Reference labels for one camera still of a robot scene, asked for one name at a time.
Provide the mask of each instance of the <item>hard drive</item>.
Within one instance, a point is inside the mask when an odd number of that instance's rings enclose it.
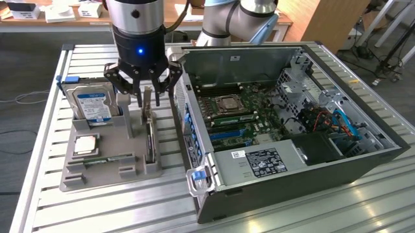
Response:
[[[85,119],[90,126],[110,124],[120,115],[114,100],[114,88],[105,78],[66,77],[61,82],[74,119]]]

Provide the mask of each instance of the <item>wooden table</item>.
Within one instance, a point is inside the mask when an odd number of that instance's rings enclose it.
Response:
[[[29,3],[36,3],[38,5],[50,5],[52,0],[26,0]],[[174,4],[184,4],[185,0],[164,0],[164,25],[168,27],[173,24],[177,19],[177,12]],[[73,12],[76,15],[76,21],[60,22],[60,23],[46,23],[44,12],[40,13],[38,19],[25,20],[8,18],[0,22],[0,33],[17,33],[17,32],[101,32],[109,31],[109,14],[105,9],[100,18],[84,18],[78,16],[77,7],[73,7]],[[292,21],[289,18],[280,14],[276,33],[273,39],[281,41],[287,29]],[[200,31],[201,22],[200,21],[184,21],[177,28],[180,31]]]

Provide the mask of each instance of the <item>motherboard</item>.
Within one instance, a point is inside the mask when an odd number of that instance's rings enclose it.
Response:
[[[197,103],[215,151],[276,142],[287,134],[269,101],[275,85],[194,86]]]

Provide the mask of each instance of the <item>green circuit board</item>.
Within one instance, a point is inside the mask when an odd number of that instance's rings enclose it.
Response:
[[[248,83],[239,85],[232,94],[197,96],[215,151],[276,142],[285,135],[273,106],[267,101],[272,87]]]

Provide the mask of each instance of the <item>white box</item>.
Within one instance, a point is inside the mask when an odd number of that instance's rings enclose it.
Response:
[[[77,8],[77,13],[80,17],[98,18],[101,12],[102,12],[101,3],[97,2],[81,3]]]
[[[34,7],[33,11],[10,11],[14,19],[37,19],[40,14],[38,6]]]
[[[355,41],[359,40],[360,36],[361,36],[361,33],[356,29],[352,28],[340,50],[349,50],[352,45],[355,44]]]
[[[46,23],[74,21],[73,9],[69,6],[50,5],[45,8]]]

